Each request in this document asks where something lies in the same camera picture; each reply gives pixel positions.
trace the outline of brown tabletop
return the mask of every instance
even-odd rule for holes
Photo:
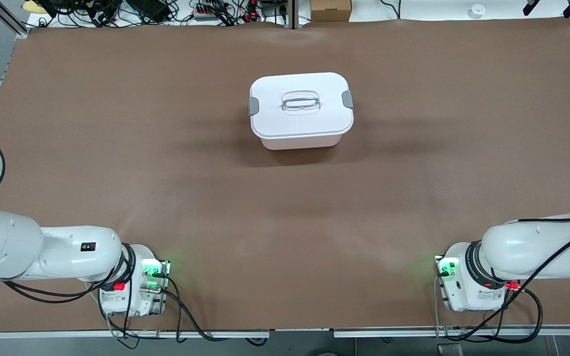
[[[355,124],[331,149],[268,151],[249,86],[304,72],[347,79]],[[205,329],[432,326],[434,255],[570,212],[570,22],[33,30],[0,90],[0,147],[0,209],[149,246]],[[545,323],[570,324],[570,279],[530,288]],[[534,323],[520,299],[506,322]],[[172,329],[175,311],[133,327]],[[105,327],[91,298],[0,282],[0,331]]]

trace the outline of gray latch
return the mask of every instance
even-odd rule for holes
[[[342,92],[342,105],[345,108],[353,109],[353,97],[351,97],[351,90],[345,90]]]
[[[258,99],[251,96],[247,101],[247,112],[250,116],[254,116],[258,113]]]

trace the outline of storage box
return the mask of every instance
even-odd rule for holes
[[[351,0],[311,0],[312,22],[349,22]]]
[[[333,146],[353,126],[351,91],[340,74],[262,77],[249,95],[252,131],[269,149]]]

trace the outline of cardboard box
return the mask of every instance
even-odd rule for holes
[[[312,22],[349,22],[351,0],[311,0]]]

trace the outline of white plastic container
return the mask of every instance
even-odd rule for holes
[[[268,149],[334,146],[353,126],[353,100],[336,73],[276,75],[249,91],[252,131]]]

